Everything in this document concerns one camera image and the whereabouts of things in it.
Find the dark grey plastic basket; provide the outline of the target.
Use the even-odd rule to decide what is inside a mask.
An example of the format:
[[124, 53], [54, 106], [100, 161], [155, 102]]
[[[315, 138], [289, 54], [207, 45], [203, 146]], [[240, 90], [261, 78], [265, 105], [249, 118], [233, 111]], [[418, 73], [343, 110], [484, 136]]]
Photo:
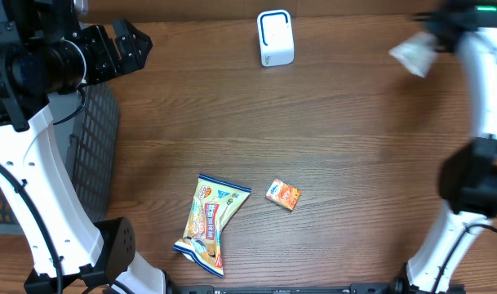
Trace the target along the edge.
[[[0, 37], [16, 37], [15, 22], [0, 23]], [[119, 108], [108, 84], [68, 95], [51, 93], [49, 106], [60, 157], [80, 203], [92, 222], [108, 210]], [[0, 188], [0, 234], [23, 234]]]

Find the white tube with gold cap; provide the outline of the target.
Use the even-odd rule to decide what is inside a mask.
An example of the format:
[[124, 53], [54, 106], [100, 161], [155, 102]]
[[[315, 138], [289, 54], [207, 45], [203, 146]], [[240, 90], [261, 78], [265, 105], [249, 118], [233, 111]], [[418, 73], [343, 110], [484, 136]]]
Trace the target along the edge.
[[437, 58], [437, 38], [420, 32], [389, 50], [411, 74], [425, 78]]

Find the small orange white tissue pack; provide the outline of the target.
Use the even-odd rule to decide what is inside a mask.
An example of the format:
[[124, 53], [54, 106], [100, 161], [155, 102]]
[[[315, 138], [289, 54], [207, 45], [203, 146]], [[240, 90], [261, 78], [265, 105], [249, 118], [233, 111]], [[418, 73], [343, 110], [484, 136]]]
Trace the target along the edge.
[[266, 192], [266, 199], [293, 211], [300, 199], [302, 191], [292, 185], [275, 179]]

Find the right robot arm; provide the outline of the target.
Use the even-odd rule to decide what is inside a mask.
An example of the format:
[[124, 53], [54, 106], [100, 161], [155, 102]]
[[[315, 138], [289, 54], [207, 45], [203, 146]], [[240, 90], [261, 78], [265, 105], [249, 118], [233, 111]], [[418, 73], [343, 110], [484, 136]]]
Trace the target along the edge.
[[437, 54], [457, 57], [468, 80], [468, 143], [440, 167], [442, 205], [420, 249], [383, 293], [463, 293], [451, 277], [485, 229], [497, 233], [497, 1], [445, 0], [416, 13], [425, 30], [390, 50], [412, 74], [425, 77]]

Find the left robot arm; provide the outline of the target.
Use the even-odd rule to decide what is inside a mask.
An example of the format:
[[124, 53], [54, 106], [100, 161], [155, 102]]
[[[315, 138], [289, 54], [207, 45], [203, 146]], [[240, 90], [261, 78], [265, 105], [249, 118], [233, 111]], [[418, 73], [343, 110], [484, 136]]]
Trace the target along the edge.
[[76, 280], [88, 290], [164, 293], [166, 275], [135, 249], [124, 217], [93, 222], [61, 159], [51, 93], [141, 70], [152, 42], [128, 20], [82, 27], [83, 1], [0, 0], [0, 188], [24, 231], [33, 270], [28, 293], [61, 293]]

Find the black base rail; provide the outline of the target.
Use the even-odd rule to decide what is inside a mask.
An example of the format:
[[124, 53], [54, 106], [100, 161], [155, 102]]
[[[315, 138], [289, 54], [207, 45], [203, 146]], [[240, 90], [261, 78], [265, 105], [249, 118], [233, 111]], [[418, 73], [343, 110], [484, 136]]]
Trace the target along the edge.
[[420, 293], [419, 290], [394, 289], [389, 283], [353, 283], [337, 287], [213, 287], [210, 285], [175, 286], [166, 294], [389, 294]]

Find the yellow snack packet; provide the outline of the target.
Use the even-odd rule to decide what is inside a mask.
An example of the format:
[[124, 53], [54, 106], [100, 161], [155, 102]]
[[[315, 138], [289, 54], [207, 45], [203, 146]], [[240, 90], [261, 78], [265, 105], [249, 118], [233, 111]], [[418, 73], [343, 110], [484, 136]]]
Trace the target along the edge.
[[201, 174], [182, 238], [173, 250], [210, 274], [224, 276], [221, 234], [251, 189]]

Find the white barcode scanner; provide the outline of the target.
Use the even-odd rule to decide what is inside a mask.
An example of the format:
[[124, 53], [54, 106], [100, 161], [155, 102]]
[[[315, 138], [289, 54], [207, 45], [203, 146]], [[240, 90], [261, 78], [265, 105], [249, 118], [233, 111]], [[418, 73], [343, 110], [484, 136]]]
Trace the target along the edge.
[[291, 15], [283, 9], [262, 11], [256, 20], [264, 67], [288, 65], [295, 58]]

